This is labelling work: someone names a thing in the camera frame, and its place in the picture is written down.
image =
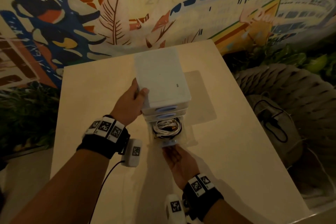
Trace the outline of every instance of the white table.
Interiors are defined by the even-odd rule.
[[[310,212],[211,40],[176,46],[191,92],[181,144],[224,198],[254,223],[286,223]],[[95,118],[108,114],[135,77],[133,55],[64,70],[53,176],[74,154]],[[118,166],[106,181],[92,223],[166,223],[174,184],[157,139],[142,116],[127,127],[143,141],[136,168]],[[109,169],[120,160],[111,159]]]

